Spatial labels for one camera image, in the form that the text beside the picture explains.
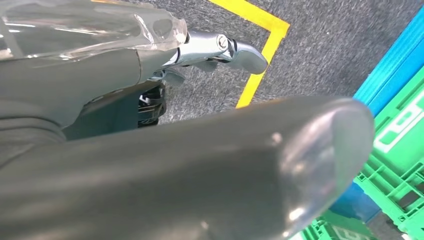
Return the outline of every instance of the clear plastic wrap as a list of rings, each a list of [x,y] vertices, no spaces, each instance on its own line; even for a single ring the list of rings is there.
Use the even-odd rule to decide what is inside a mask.
[[[0,0],[0,61],[86,58],[116,49],[170,50],[187,25],[149,3]]]

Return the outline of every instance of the green plastic crate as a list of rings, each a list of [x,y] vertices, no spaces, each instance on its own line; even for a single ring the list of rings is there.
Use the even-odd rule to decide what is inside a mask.
[[[326,211],[290,240],[377,240],[360,220]]]
[[[355,178],[399,230],[424,240],[424,67],[375,118],[374,149]]]

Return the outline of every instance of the yellow floor tape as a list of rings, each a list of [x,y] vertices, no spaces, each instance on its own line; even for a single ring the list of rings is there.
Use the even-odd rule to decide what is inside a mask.
[[[287,34],[290,24],[272,15],[271,13],[251,4],[246,0],[209,0],[210,2],[270,31],[268,40],[262,50],[262,55],[271,63],[280,42]],[[247,80],[236,108],[249,105],[261,83],[265,73],[252,74]]]

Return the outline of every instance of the white logo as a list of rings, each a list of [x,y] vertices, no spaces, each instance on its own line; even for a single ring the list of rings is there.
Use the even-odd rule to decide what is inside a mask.
[[[340,240],[371,240],[371,238],[341,227],[332,226]]]
[[[299,232],[298,234],[296,234],[292,238],[290,238],[290,240],[304,240],[304,238],[302,237],[301,233]]]
[[[374,140],[374,147],[383,153],[388,153],[419,121],[424,118],[424,109],[418,106],[423,100],[424,90],[395,117],[387,127],[381,131]],[[382,142],[388,134],[395,136],[390,142]]]

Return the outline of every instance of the gray carpet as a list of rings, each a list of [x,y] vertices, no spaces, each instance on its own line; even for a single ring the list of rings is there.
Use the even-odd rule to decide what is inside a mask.
[[[369,223],[368,227],[379,240],[404,240],[401,233],[393,225],[387,224],[389,217],[384,213],[379,213]]]
[[[262,49],[269,33],[207,0],[149,0],[190,28],[224,33]],[[352,96],[397,39],[423,0],[251,0],[290,23],[253,102],[294,95]],[[236,106],[249,74],[180,69],[187,81],[170,89],[161,123]]]

